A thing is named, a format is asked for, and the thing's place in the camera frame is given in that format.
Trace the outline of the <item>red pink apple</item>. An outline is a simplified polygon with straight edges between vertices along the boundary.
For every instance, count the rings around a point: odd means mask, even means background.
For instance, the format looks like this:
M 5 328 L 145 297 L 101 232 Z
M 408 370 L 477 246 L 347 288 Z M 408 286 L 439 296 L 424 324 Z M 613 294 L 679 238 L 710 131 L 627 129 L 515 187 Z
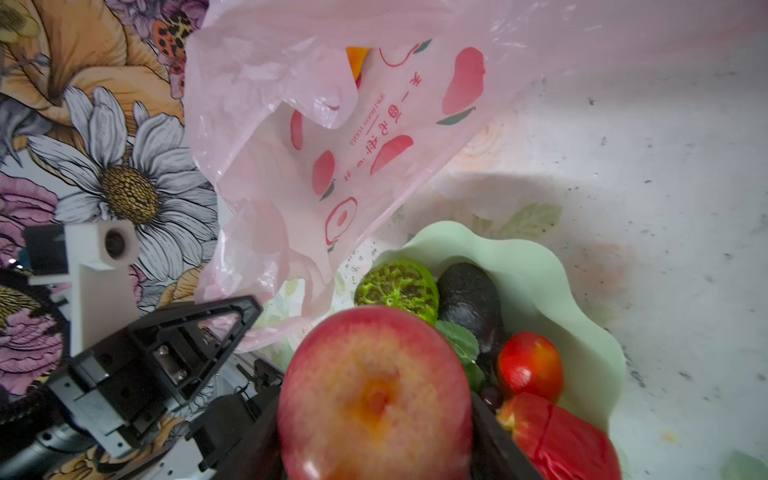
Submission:
M 466 479 L 472 400 L 449 342 L 390 307 L 356 307 L 315 327 L 279 398 L 291 479 Z

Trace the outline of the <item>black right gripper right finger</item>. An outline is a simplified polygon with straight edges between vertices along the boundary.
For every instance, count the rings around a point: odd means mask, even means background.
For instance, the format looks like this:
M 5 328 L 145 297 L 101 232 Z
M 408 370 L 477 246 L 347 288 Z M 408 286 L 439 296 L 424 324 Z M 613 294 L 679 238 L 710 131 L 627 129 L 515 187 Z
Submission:
M 471 394 L 473 447 L 470 479 L 542 480 L 477 393 Z

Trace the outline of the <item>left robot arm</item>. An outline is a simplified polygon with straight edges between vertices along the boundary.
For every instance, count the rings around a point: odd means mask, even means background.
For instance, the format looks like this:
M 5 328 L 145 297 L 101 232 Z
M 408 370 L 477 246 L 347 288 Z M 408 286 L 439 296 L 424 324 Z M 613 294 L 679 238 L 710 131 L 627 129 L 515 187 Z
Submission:
M 262 313 L 251 296 L 186 303 L 140 318 L 86 348 L 47 384 L 1 412 L 1 475 L 38 479 L 78 454 L 122 458 L 164 415 L 193 403 Z M 257 359 L 245 384 L 214 399 L 147 479 L 282 479 L 277 407 L 283 380 Z

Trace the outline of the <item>red orange mango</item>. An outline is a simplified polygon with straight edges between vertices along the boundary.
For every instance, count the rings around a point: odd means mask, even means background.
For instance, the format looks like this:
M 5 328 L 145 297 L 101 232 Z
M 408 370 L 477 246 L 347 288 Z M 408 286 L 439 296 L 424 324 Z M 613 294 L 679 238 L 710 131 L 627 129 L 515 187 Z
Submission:
M 346 48 L 346 54 L 349 61 L 349 65 L 352 71 L 353 78 L 356 83 L 359 82 L 359 79 L 361 77 L 362 68 L 364 65 L 364 62 L 367 58 L 367 55 L 369 53 L 369 48 L 362 48 L 362 47 L 347 47 Z

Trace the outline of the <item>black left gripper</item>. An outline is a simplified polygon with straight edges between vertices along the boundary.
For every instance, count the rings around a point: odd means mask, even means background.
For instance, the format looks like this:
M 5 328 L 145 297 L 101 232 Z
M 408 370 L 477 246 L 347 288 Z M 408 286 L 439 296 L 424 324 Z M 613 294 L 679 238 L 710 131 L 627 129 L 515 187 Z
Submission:
M 155 311 L 78 354 L 50 389 L 75 427 L 125 457 L 195 399 L 262 312 L 248 295 Z

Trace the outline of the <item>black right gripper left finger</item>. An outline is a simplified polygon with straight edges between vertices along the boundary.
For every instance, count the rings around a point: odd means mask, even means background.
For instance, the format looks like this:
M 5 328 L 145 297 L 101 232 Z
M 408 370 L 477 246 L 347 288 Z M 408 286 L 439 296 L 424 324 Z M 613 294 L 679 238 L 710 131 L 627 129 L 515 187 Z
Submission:
M 279 396 L 272 399 L 217 468 L 213 479 L 278 480 L 282 459 L 277 431 Z

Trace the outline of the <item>pink plastic bag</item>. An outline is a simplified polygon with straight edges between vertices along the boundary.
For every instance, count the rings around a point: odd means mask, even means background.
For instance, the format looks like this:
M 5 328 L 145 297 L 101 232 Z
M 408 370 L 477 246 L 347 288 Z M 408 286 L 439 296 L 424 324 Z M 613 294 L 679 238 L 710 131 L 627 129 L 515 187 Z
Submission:
M 186 138 L 232 210 L 195 293 L 319 318 L 340 264 L 529 82 L 688 52 L 766 24 L 763 1 L 214 1 L 188 40 Z M 369 48 L 356 83 L 347 47 Z

